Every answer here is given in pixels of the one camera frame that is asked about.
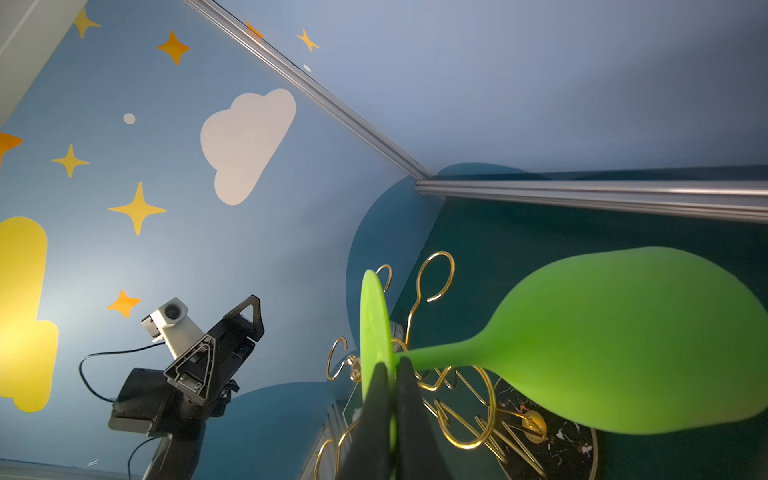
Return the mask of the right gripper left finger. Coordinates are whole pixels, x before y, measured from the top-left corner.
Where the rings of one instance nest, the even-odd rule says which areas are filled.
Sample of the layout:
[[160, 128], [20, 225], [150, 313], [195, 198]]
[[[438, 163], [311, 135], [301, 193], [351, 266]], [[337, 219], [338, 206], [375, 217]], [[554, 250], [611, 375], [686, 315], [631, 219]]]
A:
[[345, 461], [337, 473], [343, 480], [386, 480], [392, 470], [390, 422], [393, 401], [388, 370], [378, 363], [371, 377], [359, 424]]

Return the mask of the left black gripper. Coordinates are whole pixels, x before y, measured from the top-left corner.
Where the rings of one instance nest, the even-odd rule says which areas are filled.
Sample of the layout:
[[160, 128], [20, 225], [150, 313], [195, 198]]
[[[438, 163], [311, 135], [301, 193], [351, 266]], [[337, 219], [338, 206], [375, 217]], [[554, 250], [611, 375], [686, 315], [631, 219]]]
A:
[[182, 394], [183, 408], [203, 419], [222, 416], [240, 390], [234, 375], [264, 333], [261, 301], [250, 295], [180, 355], [164, 375]]

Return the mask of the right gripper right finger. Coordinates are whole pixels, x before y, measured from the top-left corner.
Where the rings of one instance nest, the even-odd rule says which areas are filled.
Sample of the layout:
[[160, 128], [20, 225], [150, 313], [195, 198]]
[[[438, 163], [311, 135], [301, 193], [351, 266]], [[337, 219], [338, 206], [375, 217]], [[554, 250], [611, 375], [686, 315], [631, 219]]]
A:
[[399, 360], [396, 375], [396, 478], [451, 479], [430, 427], [415, 370], [409, 358], [403, 357]]

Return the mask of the green wine glass back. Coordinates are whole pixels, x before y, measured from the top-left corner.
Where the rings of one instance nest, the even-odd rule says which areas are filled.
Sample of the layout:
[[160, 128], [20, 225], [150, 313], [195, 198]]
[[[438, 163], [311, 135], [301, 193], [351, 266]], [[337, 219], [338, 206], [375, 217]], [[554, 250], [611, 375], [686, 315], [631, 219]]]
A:
[[767, 407], [767, 311], [735, 275], [665, 247], [578, 255], [520, 281], [475, 336], [394, 353], [377, 274], [361, 285], [362, 383], [374, 368], [489, 370], [544, 409], [650, 435]]

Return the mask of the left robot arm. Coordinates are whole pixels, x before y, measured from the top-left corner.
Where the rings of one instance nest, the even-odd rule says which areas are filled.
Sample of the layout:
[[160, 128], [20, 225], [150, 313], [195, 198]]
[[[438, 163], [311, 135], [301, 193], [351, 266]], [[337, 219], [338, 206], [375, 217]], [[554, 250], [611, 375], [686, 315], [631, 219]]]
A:
[[265, 330], [261, 302], [248, 296], [204, 332], [173, 298], [141, 321], [153, 343], [172, 357], [163, 370], [135, 368], [113, 402], [112, 430], [145, 433], [160, 444], [146, 479], [190, 479], [198, 465], [206, 421], [224, 415], [239, 391], [234, 375]]

